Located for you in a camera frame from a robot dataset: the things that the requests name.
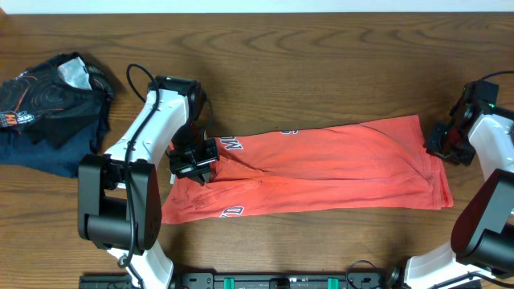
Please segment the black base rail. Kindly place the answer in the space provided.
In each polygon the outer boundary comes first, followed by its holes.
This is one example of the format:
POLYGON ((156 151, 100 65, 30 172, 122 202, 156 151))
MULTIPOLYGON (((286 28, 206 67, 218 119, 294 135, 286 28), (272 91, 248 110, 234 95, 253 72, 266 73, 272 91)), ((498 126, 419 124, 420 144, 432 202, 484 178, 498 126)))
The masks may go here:
MULTIPOLYGON (((139 288, 126 275, 85 275, 79 279, 79 289, 139 288)), ((167 288, 171 289, 331 289, 331 288, 386 288, 379 273, 345 275, 213 275, 189 273, 174 276, 167 288)), ((465 281, 449 288, 482 288, 480 281, 465 281)))

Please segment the navy blue folded garment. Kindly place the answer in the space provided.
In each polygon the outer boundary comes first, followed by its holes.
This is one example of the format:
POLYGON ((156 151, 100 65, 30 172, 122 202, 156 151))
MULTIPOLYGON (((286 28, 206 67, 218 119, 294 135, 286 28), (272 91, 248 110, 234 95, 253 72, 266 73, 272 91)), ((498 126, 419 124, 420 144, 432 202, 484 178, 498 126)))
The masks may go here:
POLYGON ((100 118, 55 148, 49 140, 33 144, 29 136, 3 131, 1 164, 20 165, 61 177, 77 178, 81 160, 88 154, 99 152, 108 132, 108 120, 100 118))

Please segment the red t-shirt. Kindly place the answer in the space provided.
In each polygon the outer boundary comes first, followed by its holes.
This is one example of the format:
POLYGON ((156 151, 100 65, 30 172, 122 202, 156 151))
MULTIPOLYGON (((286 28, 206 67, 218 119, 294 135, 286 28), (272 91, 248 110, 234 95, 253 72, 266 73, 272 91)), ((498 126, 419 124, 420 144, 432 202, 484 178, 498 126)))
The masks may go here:
POLYGON ((219 159, 200 185, 178 179, 165 224, 306 211, 440 210, 453 197, 443 163, 426 153, 416 115, 329 128, 216 139, 219 159))

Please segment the black graphic t-shirt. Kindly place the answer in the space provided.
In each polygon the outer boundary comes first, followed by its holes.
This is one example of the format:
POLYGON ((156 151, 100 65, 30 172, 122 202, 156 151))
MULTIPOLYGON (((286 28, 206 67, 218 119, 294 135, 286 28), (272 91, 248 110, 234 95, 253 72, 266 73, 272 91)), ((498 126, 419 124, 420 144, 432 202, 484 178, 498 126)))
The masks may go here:
POLYGON ((1 85, 1 131, 59 148, 106 113, 115 92, 78 52, 59 54, 1 85))

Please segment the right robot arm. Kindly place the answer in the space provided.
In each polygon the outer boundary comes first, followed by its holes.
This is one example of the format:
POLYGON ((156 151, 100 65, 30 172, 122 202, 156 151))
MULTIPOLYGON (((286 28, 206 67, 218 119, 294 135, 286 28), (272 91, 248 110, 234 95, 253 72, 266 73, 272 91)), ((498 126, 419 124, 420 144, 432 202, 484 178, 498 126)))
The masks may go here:
POLYGON ((513 112, 497 105, 487 76, 464 85, 450 121, 437 124, 425 147, 454 165, 479 159, 485 182, 459 215, 451 240, 408 258, 380 288, 511 288, 513 276, 513 112))

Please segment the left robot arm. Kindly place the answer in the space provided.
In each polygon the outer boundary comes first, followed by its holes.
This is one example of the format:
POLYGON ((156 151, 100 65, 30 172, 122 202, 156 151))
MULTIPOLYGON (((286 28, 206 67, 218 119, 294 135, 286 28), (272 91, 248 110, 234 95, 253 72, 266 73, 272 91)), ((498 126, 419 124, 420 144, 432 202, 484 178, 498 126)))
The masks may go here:
POLYGON ((151 79, 145 105, 127 132, 103 155, 89 154, 78 170, 78 232, 114 256, 124 275, 85 275, 81 288, 180 288, 157 237, 162 211, 157 167, 199 185, 218 161, 214 139, 196 125, 206 93, 192 79, 151 79))

